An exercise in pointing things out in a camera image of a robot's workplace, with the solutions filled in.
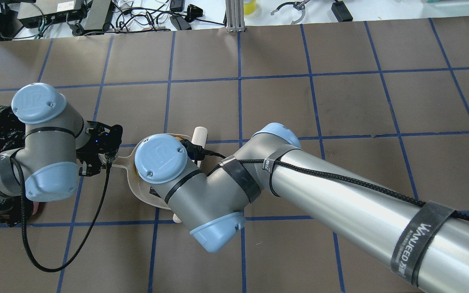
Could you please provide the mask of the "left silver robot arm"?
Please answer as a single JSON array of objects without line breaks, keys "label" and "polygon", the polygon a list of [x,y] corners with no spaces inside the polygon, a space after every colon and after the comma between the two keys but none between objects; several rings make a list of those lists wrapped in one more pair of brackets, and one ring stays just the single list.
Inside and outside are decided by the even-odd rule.
[{"label": "left silver robot arm", "polygon": [[24,146],[0,153],[0,200],[70,198],[80,176],[99,174],[117,156],[123,127],[85,120],[51,85],[24,86],[11,110],[25,126]]}]

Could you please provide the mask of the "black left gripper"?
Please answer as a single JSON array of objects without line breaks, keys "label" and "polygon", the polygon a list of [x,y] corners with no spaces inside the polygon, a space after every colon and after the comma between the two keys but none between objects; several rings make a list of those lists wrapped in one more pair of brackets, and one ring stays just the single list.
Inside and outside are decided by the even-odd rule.
[{"label": "black left gripper", "polygon": [[110,126],[87,120],[83,132],[77,137],[82,137],[84,142],[76,149],[77,160],[81,163],[78,175],[91,177],[103,169],[109,172],[117,158],[122,136],[123,126],[119,124]]}]

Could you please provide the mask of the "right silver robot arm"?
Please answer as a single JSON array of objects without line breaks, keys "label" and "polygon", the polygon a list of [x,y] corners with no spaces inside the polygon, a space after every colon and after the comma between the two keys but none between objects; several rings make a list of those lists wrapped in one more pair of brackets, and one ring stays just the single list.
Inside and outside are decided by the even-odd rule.
[{"label": "right silver robot arm", "polygon": [[134,154],[147,182],[208,252],[244,228],[263,190],[305,211],[427,293],[469,293],[469,214],[378,185],[301,149],[279,123],[256,132],[206,175],[166,133]]}]

